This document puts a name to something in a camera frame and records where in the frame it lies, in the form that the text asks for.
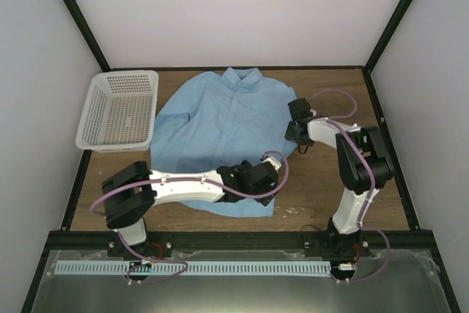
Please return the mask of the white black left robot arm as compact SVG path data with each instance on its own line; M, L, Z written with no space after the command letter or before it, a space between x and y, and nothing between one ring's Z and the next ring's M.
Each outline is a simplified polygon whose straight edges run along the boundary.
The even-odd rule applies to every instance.
M142 257L149 251L144 215L151 207L188 201L234 204L245 199L266 206L277 193L280 168L275 158L265 157L257 165L243 161L199 174L170 174L137 161L102 183L106 226L124 237L130 255Z

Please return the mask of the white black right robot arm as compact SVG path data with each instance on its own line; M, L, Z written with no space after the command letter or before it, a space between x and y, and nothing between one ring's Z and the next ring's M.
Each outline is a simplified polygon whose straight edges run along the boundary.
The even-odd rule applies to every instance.
M376 195L394 177L394 166L377 126L346 125L317 116L305 98L288 103L291 121L285 139L309 148L315 143L337 152L344 191L337 211L328 222L326 249L336 257L352 247Z

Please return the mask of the light blue button shirt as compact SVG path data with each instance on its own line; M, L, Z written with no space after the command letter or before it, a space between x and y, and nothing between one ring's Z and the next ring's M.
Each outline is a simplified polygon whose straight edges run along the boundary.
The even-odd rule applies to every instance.
M204 72L186 81L156 116L150 142L153 169L200 173L242 161L257 164L275 150L289 156L284 137L295 91L256 69Z

